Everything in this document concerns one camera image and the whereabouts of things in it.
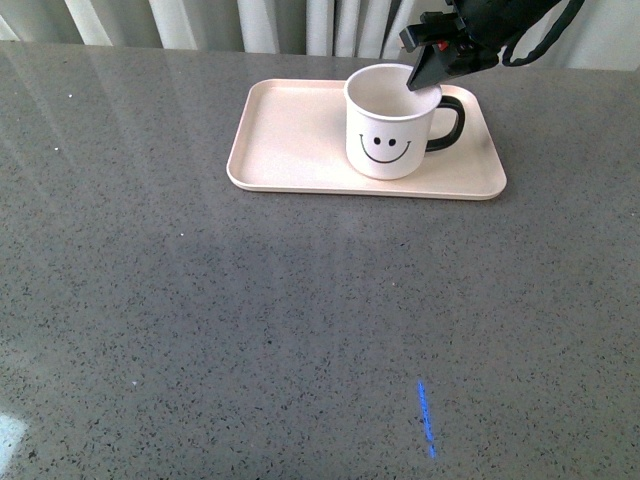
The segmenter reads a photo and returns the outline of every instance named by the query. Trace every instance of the blue light streak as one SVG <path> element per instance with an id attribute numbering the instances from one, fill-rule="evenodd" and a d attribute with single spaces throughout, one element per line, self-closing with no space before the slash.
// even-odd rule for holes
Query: blue light streak
<path id="1" fill-rule="evenodd" d="M 424 393 L 424 385 L 422 380 L 418 380 L 418 396 L 420 397 L 420 406 L 422 407 L 422 420 L 424 423 L 424 433 L 427 437 L 429 445 L 429 455 L 431 458 L 436 458 L 436 446 L 433 444 L 433 433 L 431 432 L 431 421 L 429 420 L 429 404 L 427 403 L 427 396 Z"/>

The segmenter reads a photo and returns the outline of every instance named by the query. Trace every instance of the mug rim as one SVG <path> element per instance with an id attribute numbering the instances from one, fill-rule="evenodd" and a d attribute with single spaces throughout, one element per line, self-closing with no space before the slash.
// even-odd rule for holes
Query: mug rim
<path id="1" fill-rule="evenodd" d="M 367 72 L 367 71 L 370 71 L 370 70 L 387 69 L 387 68 L 407 70 L 409 72 L 413 71 L 413 67 L 411 67 L 409 65 L 405 65 L 403 63 L 378 63 L 378 64 L 375 64 L 375 65 L 369 65 L 368 67 L 364 67 L 364 68 L 361 68 L 361 69 L 356 70 L 355 72 L 353 72 L 349 76 L 349 78 L 347 79 L 347 81 L 344 84 L 343 93 L 344 93 L 344 96 L 345 96 L 347 102 L 350 103 L 356 109 L 356 111 L 358 111 L 362 115 L 365 115 L 366 117 L 373 118 L 375 120 L 382 120 L 382 121 L 385 121 L 385 122 L 406 122 L 406 121 L 415 120 L 417 118 L 421 118 L 421 117 L 424 117 L 426 115 L 429 115 L 430 113 L 432 113 L 438 107 L 438 104 L 442 100 L 442 87 L 439 84 L 429 87 L 429 88 L 436 89 L 438 91 L 438 96 L 440 98 L 435 103 L 433 108 L 428 110 L 428 111 L 426 111 L 426 112 L 414 113 L 414 114 L 410 114 L 410 115 L 401 115 L 401 116 L 381 115 L 379 113 L 375 113 L 375 112 L 371 112 L 369 110 L 366 110 L 366 109 L 362 108 L 360 105 L 358 105 L 353 100 L 353 98 L 351 98 L 351 95 L 349 94 L 349 87 L 353 84 L 353 82 L 356 80 L 356 78 L 359 77 L 360 75 L 362 75 L 364 72 Z"/>

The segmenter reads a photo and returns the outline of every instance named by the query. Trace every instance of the white mug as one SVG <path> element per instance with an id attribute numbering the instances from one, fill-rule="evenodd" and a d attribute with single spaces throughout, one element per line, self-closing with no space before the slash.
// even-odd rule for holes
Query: white mug
<path id="1" fill-rule="evenodd" d="M 464 127 L 460 100 L 443 96 L 439 85 L 412 92 L 407 80 L 413 68 L 379 64 L 358 70 L 349 77 L 347 99 L 347 158 L 363 175 L 393 180 L 414 172 L 425 152 L 453 145 Z M 436 108 L 457 113 L 449 134 L 429 140 Z"/>

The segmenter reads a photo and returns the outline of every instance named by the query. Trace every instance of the smiley face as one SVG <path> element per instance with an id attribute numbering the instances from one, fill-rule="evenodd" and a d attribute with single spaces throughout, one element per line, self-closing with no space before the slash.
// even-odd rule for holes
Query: smiley face
<path id="1" fill-rule="evenodd" d="M 373 143 L 375 144 L 373 149 L 375 149 L 376 156 L 382 158 L 374 158 L 369 152 L 367 152 L 367 148 L 364 146 L 364 135 L 360 134 L 360 145 L 362 145 L 362 151 L 370 160 L 373 160 L 376 163 L 393 163 L 400 160 L 402 156 L 407 153 L 407 150 L 409 150 L 409 145 L 411 145 L 411 141 L 408 141 L 404 150 L 402 150 L 398 155 L 402 145 L 399 145 L 395 138 L 390 138 L 387 142 L 383 142 L 380 137 L 374 137 Z"/>

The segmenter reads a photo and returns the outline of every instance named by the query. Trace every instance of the black cable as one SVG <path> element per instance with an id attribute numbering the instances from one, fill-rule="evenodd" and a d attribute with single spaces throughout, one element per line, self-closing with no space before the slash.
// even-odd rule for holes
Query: black cable
<path id="1" fill-rule="evenodd" d="M 511 61 L 513 51 L 515 50 L 516 45 L 518 44 L 522 36 L 525 34 L 525 31 L 518 32 L 516 35 L 511 37 L 507 42 L 507 48 L 502 55 L 502 64 L 507 67 L 521 67 L 522 65 L 527 65 L 531 62 L 536 61 L 542 55 L 547 53 L 549 47 L 551 47 L 551 45 L 553 45 L 556 40 L 560 38 L 560 35 L 562 34 L 562 32 L 564 32 L 564 29 L 567 28 L 576 17 L 583 3 L 584 0 L 569 0 L 569 4 L 566 6 L 558 20 L 556 20 L 556 22 L 553 24 L 549 32 L 545 35 L 538 46 L 531 50 L 531 52 L 529 52 L 529 55 L 527 55 L 525 58 L 517 58 Z"/>

